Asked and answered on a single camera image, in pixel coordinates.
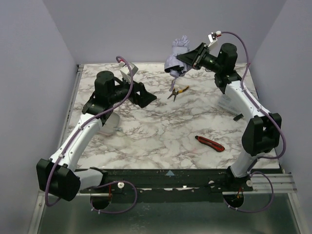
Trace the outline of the pink zippered umbrella case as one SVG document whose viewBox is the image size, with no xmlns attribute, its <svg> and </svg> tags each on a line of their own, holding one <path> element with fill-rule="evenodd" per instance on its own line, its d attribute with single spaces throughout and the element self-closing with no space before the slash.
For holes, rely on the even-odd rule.
<svg viewBox="0 0 312 234">
<path fill-rule="evenodd" d="M 100 128 L 99 133 L 105 136 L 111 136 L 119 130 L 120 116 L 113 112 L 105 124 Z"/>
</svg>

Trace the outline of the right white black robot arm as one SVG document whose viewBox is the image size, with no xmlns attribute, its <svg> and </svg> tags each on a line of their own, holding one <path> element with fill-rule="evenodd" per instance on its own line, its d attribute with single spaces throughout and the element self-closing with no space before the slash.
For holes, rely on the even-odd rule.
<svg viewBox="0 0 312 234">
<path fill-rule="evenodd" d="M 231 43 L 221 46 L 218 56 L 210 54 L 208 45 L 202 43 L 196 49 L 180 54 L 177 59 L 193 69 L 202 67 L 214 72 L 214 81 L 221 92 L 237 106 L 247 122 L 242 136 L 243 151 L 234 164 L 228 167 L 225 184 L 230 187 L 248 179 L 248 173 L 259 158 L 279 144 L 281 116 L 271 113 L 253 97 L 244 81 L 234 69 L 237 48 Z"/>
</svg>

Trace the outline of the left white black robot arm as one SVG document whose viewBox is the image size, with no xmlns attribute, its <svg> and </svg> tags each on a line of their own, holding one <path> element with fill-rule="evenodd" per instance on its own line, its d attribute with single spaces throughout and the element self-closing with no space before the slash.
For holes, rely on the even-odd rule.
<svg viewBox="0 0 312 234">
<path fill-rule="evenodd" d="M 110 71 L 99 72 L 95 90 L 83 106 L 71 134 L 49 159 L 40 159 L 36 165 L 42 191 L 71 201 L 79 191 L 104 183 L 105 170 L 91 167 L 77 172 L 76 168 L 93 136 L 106 126 L 106 121 L 116 116 L 113 105 L 124 99 L 144 108 L 157 97 L 148 92 L 142 82 L 130 84 L 125 79 L 116 78 Z"/>
</svg>

